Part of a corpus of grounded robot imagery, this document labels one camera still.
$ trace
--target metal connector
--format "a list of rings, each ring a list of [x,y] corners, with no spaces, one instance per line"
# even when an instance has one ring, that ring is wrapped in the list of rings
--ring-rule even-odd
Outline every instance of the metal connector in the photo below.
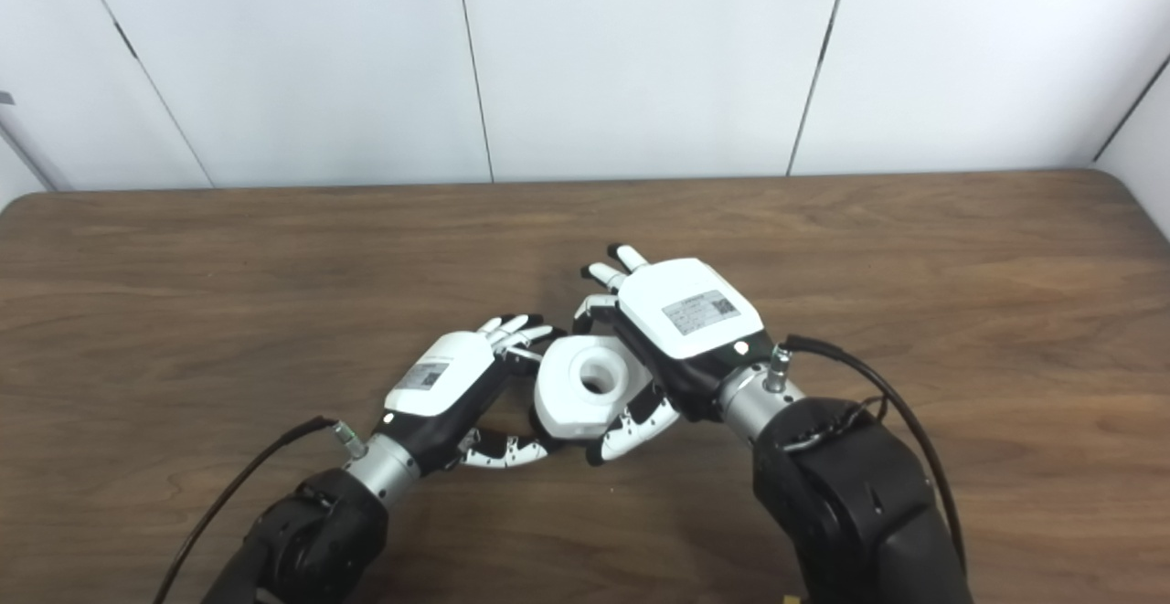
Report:
[[[370,451],[370,447],[362,441],[362,438],[353,432],[353,428],[350,428],[346,421],[333,424],[333,437],[337,438],[337,441],[342,442],[342,446],[349,452],[351,459],[360,460]]]
[[[772,393],[780,393],[789,386],[789,364],[792,362],[792,352],[784,350],[776,344],[772,349],[772,358],[768,363],[768,377],[764,378],[764,389]]]

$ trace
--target white wall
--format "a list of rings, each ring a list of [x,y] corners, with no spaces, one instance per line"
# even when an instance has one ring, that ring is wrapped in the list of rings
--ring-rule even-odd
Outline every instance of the white wall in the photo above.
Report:
[[[487,181],[461,0],[106,0],[216,186]]]
[[[841,0],[793,174],[1087,165],[1170,0]]]
[[[467,0],[497,180],[783,174],[833,0]]]
[[[1134,193],[1162,233],[1170,238],[1170,68],[1101,155],[1097,166]]]
[[[4,211],[8,203],[18,197],[43,190],[44,187],[28,170],[20,155],[0,132],[0,211]]]
[[[811,90],[794,174],[1080,166],[1170,53],[1170,0],[840,0],[814,88],[834,0],[104,2],[140,61],[0,0],[62,188],[778,176]]]
[[[0,125],[62,190],[207,178],[101,0],[0,0]]]

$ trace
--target wire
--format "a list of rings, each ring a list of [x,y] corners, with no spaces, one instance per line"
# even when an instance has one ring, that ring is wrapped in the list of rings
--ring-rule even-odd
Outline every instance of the wire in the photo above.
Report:
[[[215,497],[211,508],[204,513],[199,523],[195,524],[195,528],[191,529],[191,534],[188,534],[187,538],[183,541],[181,545],[179,545],[179,551],[174,555],[174,558],[172,558],[171,567],[167,568],[166,575],[163,577],[163,583],[158,586],[158,592],[154,595],[154,604],[163,604],[163,600],[166,599],[166,593],[171,591],[171,584],[173,584],[174,578],[179,576],[179,568],[181,568],[183,562],[187,560],[187,554],[191,554],[191,549],[194,547],[195,541],[199,540],[199,536],[204,533],[204,529],[207,528],[207,524],[211,523],[215,514],[220,512],[220,508],[222,508],[223,505],[227,503],[227,500],[235,494],[235,490],[243,485],[243,481],[248,480],[248,476],[250,476],[257,467],[263,465],[264,460],[268,460],[274,453],[276,453],[276,451],[280,451],[281,447],[292,444],[310,433],[328,428],[336,423],[337,420],[335,419],[326,419],[325,417],[319,416],[314,417],[298,426],[289,428],[289,431],[277,438],[276,441],[268,445],[267,449],[260,451],[260,454],[253,458],[252,462],[248,462],[248,466],[245,467],[243,471],[240,472],[240,474],[233,479],[226,488],[223,488],[223,492],[221,492],[218,497]]]
[[[789,335],[782,348],[792,352],[811,352],[844,363],[865,376],[867,380],[881,391],[882,397],[888,399],[890,405],[894,405],[894,410],[897,410],[897,413],[910,430],[910,434],[914,435],[914,439],[917,440],[918,446],[922,448],[927,465],[930,466],[930,474],[935,481],[935,487],[938,488],[938,496],[943,502],[947,526],[950,527],[951,543],[955,545],[955,552],[958,555],[958,563],[963,568],[963,574],[966,574],[966,549],[963,543],[963,528],[958,521],[958,507],[955,505],[955,495],[951,493],[950,481],[947,480],[947,472],[943,471],[942,461],[938,459],[938,452],[935,451],[930,437],[927,435],[927,430],[922,427],[922,423],[918,421],[918,417],[910,410],[910,405],[907,405],[906,400],[897,393],[897,390],[886,378],[882,378],[880,373],[874,371],[872,366],[839,346],[820,339]]]

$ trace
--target wooden table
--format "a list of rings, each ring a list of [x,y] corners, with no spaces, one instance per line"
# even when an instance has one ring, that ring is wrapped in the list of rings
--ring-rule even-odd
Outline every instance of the wooden table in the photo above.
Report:
[[[1088,171],[25,198],[0,218],[0,602],[146,602],[261,447],[316,413],[369,427],[439,335],[567,324],[624,240],[695,255],[773,336],[838,342],[899,386],[956,489],[976,599],[1170,599],[1170,247]],[[856,376],[800,358],[810,393]],[[521,384],[490,414],[521,430]],[[173,602],[331,439],[278,454]],[[355,602],[778,602],[801,591],[748,451],[680,424],[426,479]]]

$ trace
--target label sticker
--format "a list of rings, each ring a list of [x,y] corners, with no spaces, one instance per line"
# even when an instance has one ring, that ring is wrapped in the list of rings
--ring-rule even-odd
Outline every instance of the label sticker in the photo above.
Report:
[[[402,379],[394,385],[394,389],[431,391],[439,382],[439,376],[450,366],[449,362],[420,362],[411,366]]]
[[[739,309],[736,309],[735,304],[731,304],[731,301],[716,289],[668,304],[662,308],[662,313],[682,332],[682,336],[702,330],[707,325],[714,325],[725,318],[739,316]]]

